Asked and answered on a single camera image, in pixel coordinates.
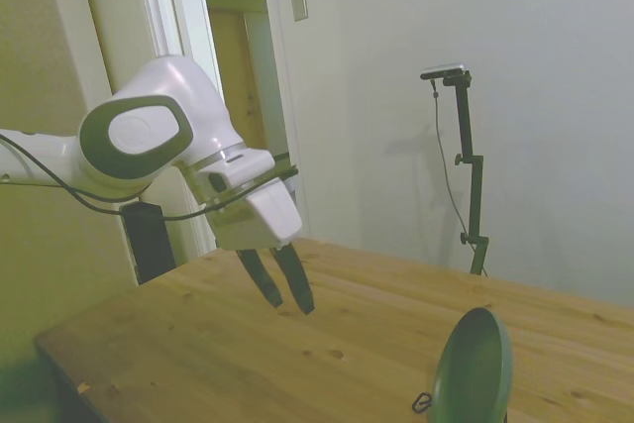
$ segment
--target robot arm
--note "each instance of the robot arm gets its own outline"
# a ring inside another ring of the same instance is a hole
[[[91,110],[75,137],[15,131],[0,134],[29,151],[69,186],[117,199],[140,193],[167,167],[176,166],[199,204],[245,197],[206,213],[217,245],[235,250],[269,302],[279,291],[254,249],[270,248],[304,312],[312,294],[290,242],[301,229],[295,205],[268,151],[247,148],[206,73],[184,56],[148,64],[110,100]],[[56,185],[18,150],[0,141],[0,181]]]

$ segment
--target wood grain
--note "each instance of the wood grain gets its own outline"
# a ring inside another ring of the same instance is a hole
[[[508,420],[634,421],[634,310],[300,240],[315,293],[272,309],[214,252],[38,339],[112,423],[419,422],[454,326],[478,306],[513,344]]]

